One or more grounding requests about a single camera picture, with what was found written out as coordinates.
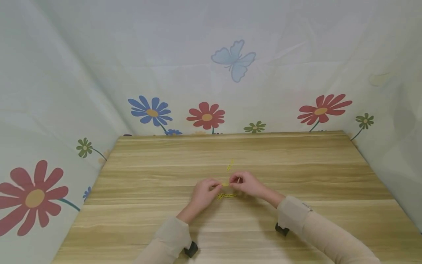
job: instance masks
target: person's left hand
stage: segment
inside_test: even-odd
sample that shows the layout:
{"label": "person's left hand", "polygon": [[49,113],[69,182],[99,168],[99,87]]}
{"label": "person's left hand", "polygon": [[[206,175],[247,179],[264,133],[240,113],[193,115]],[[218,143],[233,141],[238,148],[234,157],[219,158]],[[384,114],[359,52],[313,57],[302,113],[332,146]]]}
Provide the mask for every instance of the person's left hand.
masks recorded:
{"label": "person's left hand", "polygon": [[192,198],[188,205],[176,217],[190,224],[200,212],[212,203],[221,187],[221,182],[215,179],[201,180],[193,189]]}
{"label": "person's left hand", "polygon": [[222,188],[221,182],[208,178],[198,182],[193,189],[190,204],[200,211],[207,208]]}

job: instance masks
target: red flower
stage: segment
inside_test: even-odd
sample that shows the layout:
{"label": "red flower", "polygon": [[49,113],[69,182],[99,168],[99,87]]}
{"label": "red flower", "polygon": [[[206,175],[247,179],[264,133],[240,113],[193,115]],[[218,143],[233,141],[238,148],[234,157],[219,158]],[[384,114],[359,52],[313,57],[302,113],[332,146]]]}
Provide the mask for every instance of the red flower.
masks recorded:
{"label": "red flower", "polygon": [[15,168],[10,172],[10,178],[21,188],[7,182],[0,184],[0,193],[9,195],[0,196],[0,209],[19,205],[18,208],[0,220],[0,236],[6,234],[19,224],[28,211],[29,213],[24,223],[18,230],[18,236],[28,234],[34,226],[37,211],[41,227],[46,227],[49,223],[47,213],[52,216],[60,213],[62,208],[50,202],[50,200],[65,197],[69,189],[62,186],[51,191],[48,190],[62,178],[63,170],[55,168],[47,180],[44,181],[46,171],[47,161],[39,161],[35,167],[34,183],[24,168]]}
{"label": "red flower", "polygon": [[202,126],[204,129],[211,129],[217,128],[219,125],[224,123],[223,118],[224,110],[218,110],[218,104],[213,104],[211,107],[209,107],[209,104],[207,102],[202,102],[199,104],[199,110],[195,108],[191,108],[189,110],[189,113],[191,115],[194,115],[194,117],[188,117],[186,120],[188,121],[196,121],[193,123],[194,126]]}
{"label": "red flower", "polygon": [[318,119],[318,122],[325,123],[328,121],[327,114],[330,115],[341,115],[344,114],[345,110],[336,110],[341,107],[348,106],[352,103],[352,101],[345,101],[339,104],[336,104],[343,100],[345,94],[338,95],[336,98],[333,99],[334,95],[329,95],[325,98],[324,96],[319,96],[316,99],[316,107],[313,106],[303,106],[299,109],[299,111],[308,114],[301,114],[298,116],[298,119],[304,118],[301,123],[308,122],[308,125],[312,125]]}

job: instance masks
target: orange flower center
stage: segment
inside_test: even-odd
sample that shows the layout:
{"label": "orange flower center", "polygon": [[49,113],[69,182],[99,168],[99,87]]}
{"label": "orange flower center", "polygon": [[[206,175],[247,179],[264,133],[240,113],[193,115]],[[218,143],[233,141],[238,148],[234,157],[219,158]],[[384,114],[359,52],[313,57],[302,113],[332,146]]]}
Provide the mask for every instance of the orange flower center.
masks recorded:
{"label": "orange flower center", "polygon": [[148,109],[146,113],[151,117],[158,117],[158,112],[152,109]]}
{"label": "orange flower center", "polygon": [[25,205],[28,206],[29,208],[37,207],[44,201],[45,196],[46,194],[42,190],[40,189],[33,190],[26,197]]}
{"label": "orange flower center", "polygon": [[205,114],[202,116],[202,120],[204,121],[210,121],[212,119],[212,115],[211,114]]}
{"label": "orange flower center", "polygon": [[328,108],[322,107],[315,110],[314,114],[322,115],[322,114],[325,114],[327,111],[328,111]]}

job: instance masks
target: white backdrop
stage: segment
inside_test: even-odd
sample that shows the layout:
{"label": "white backdrop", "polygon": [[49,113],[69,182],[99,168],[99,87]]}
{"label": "white backdrop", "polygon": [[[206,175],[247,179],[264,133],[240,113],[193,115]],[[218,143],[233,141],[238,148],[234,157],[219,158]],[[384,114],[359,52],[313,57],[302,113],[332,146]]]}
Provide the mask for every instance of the white backdrop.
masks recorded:
{"label": "white backdrop", "polygon": [[0,259],[53,259],[124,134],[345,130],[422,230],[421,11],[0,0]]}

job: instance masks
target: beige sleeve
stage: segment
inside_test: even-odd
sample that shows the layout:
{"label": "beige sleeve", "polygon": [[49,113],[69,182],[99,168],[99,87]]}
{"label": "beige sleeve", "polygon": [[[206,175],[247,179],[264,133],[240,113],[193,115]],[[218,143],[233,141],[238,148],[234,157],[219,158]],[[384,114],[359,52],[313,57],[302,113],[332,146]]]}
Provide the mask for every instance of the beige sleeve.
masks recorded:
{"label": "beige sleeve", "polygon": [[191,243],[188,224],[176,217],[170,218],[133,263],[173,264],[183,248],[189,248]]}
{"label": "beige sleeve", "polygon": [[278,224],[323,252],[335,264],[380,264],[374,253],[350,233],[287,196],[277,207]]}

